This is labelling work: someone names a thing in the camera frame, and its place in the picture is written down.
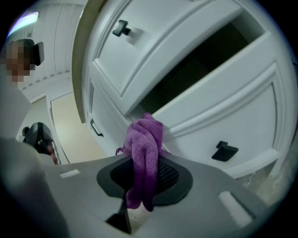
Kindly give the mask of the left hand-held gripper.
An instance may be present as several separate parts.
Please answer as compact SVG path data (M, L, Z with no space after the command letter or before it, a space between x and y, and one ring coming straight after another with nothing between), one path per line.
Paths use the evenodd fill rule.
M57 164L57 157L53 147L53 136L50 129L42 122L34 123L30 130L29 143L34 145L39 153L49 155L54 164Z

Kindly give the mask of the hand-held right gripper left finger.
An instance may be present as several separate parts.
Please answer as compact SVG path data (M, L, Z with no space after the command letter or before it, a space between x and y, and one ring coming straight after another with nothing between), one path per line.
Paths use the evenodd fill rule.
M45 165L50 191L62 212L70 238L128 238L129 234L106 223L122 200L108 196L97 183L97 173L122 156L75 164Z

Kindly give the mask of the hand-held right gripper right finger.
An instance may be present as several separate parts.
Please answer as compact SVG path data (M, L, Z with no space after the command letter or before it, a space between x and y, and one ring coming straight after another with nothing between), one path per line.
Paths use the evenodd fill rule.
M247 238L266 220L267 205L215 167L167 154L162 159L193 177L177 204L156 206L136 238Z

